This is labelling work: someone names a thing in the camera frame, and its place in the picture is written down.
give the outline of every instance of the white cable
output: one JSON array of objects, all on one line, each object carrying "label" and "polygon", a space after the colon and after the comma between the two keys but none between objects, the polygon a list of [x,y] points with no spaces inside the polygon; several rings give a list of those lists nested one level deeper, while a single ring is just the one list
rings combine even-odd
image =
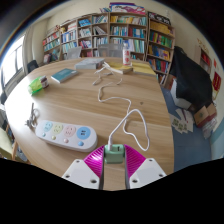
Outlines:
[{"label": "white cable", "polygon": [[142,115],[141,111],[138,110],[138,109],[133,109],[133,110],[131,110],[131,111],[130,111],[130,112],[129,112],[123,119],[122,119],[122,121],[118,124],[118,126],[111,132],[111,134],[110,134],[110,136],[109,136],[109,140],[108,140],[108,150],[111,150],[111,147],[112,147],[112,145],[113,145],[112,136],[113,136],[114,132],[117,131],[117,129],[121,126],[121,124],[122,124],[124,121],[126,122],[126,119],[127,119],[133,112],[135,112],[135,111],[138,112],[138,113],[140,114],[140,116],[141,116],[141,118],[142,118],[142,121],[143,121],[143,123],[144,123],[144,126],[145,126],[145,135],[146,135],[146,138],[148,139],[148,145],[147,145],[146,149],[142,148],[142,146],[139,144],[139,142],[138,142],[136,136],[135,136],[133,133],[129,133],[129,134],[132,135],[132,136],[135,138],[135,140],[136,140],[138,146],[139,146],[143,151],[147,151],[147,150],[148,150],[149,145],[150,145],[150,139],[149,139],[149,135],[148,135],[148,130],[147,130],[147,126],[146,126],[145,118],[144,118],[144,116]]},{"label": "white cable", "polygon": [[[104,62],[104,64],[105,64],[105,65],[104,65],[104,66],[105,66],[104,68],[109,69],[109,70],[111,71],[111,73],[114,75],[113,71],[110,69],[110,66],[109,66],[106,62]],[[120,80],[118,83],[116,83],[116,85],[119,85],[121,82],[122,82],[122,78],[121,78],[121,80]],[[128,134],[128,135],[132,135],[132,136],[135,138],[135,141],[137,142],[138,146],[139,146],[143,151],[147,151],[148,148],[149,148],[149,145],[150,145],[150,139],[149,139],[149,136],[148,136],[148,131],[147,131],[147,127],[146,127],[145,119],[144,119],[144,116],[142,115],[142,113],[141,113],[138,109],[134,109],[134,110],[132,110],[131,112],[129,112],[129,109],[130,109],[130,107],[131,107],[131,100],[129,100],[129,99],[127,99],[127,98],[122,98],[122,97],[110,97],[110,98],[105,99],[105,100],[101,100],[101,99],[100,99],[100,97],[101,97],[101,90],[102,90],[104,87],[109,86],[109,85],[112,84],[112,83],[114,83],[114,82],[110,82],[110,83],[108,83],[108,84],[102,86],[102,87],[99,89],[99,93],[98,93],[98,101],[102,103],[102,102],[105,102],[105,101],[110,100],[110,99],[122,99],[122,100],[126,100],[126,101],[129,102],[129,106],[128,106],[128,109],[127,109],[127,115],[126,115],[126,117],[121,121],[121,123],[115,128],[114,131],[116,131],[116,130],[120,127],[120,125],[123,123],[123,121],[125,121],[125,122],[124,122],[124,126],[123,126],[123,131],[124,131],[124,133],[125,133],[125,134]],[[144,125],[145,125],[145,134],[146,134],[146,137],[147,137],[147,139],[148,139],[148,146],[146,147],[146,149],[144,149],[144,148],[140,145],[140,143],[138,142],[136,136],[135,136],[133,133],[127,132],[127,131],[125,130],[125,126],[126,126],[126,123],[127,123],[127,120],[126,120],[126,119],[127,119],[127,117],[128,117],[132,112],[134,112],[134,111],[139,112],[139,114],[140,114],[141,117],[142,117],[143,123],[144,123]],[[108,141],[108,146],[109,146],[108,149],[109,149],[109,150],[111,149],[111,146],[112,146],[112,137],[111,137],[111,136],[113,135],[114,131],[111,133],[111,135],[110,135],[110,137],[109,137],[109,141]]]}]

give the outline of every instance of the window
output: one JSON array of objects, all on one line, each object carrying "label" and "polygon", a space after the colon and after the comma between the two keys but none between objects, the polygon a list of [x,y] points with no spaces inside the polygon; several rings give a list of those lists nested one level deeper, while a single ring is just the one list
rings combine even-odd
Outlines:
[{"label": "window", "polygon": [[17,40],[8,50],[3,63],[1,74],[3,75],[4,85],[18,74],[23,67],[22,44],[24,36]]}]

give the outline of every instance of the white plastic base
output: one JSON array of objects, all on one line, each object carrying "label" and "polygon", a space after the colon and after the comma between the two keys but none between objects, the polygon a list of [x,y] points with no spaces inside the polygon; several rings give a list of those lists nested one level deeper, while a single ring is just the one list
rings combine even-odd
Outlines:
[{"label": "white plastic base", "polygon": [[130,189],[143,187],[165,176],[165,172],[162,170],[155,159],[146,159],[130,177]]},{"label": "white plastic base", "polygon": [[76,159],[62,176],[84,188],[99,189],[99,177],[81,159]]}]

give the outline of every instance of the white power strip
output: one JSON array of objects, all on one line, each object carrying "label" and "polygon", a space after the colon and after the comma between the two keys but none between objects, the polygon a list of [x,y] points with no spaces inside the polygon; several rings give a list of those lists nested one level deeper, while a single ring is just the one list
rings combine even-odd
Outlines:
[{"label": "white power strip", "polygon": [[81,152],[90,152],[97,145],[96,132],[89,126],[42,120],[36,135],[50,144]]}]

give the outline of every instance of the small green object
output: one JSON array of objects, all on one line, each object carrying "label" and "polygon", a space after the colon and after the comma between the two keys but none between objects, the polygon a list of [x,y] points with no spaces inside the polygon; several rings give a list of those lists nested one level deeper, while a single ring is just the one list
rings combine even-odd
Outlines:
[{"label": "small green object", "polygon": [[43,88],[40,82],[40,77],[41,76],[37,77],[29,84],[28,91],[31,95],[33,95],[34,93],[38,92]]},{"label": "small green object", "polygon": [[107,164],[119,164],[123,163],[124,146],[113,145],[112,149],[108,150],[108,145],[104,147],[105,163]]}]

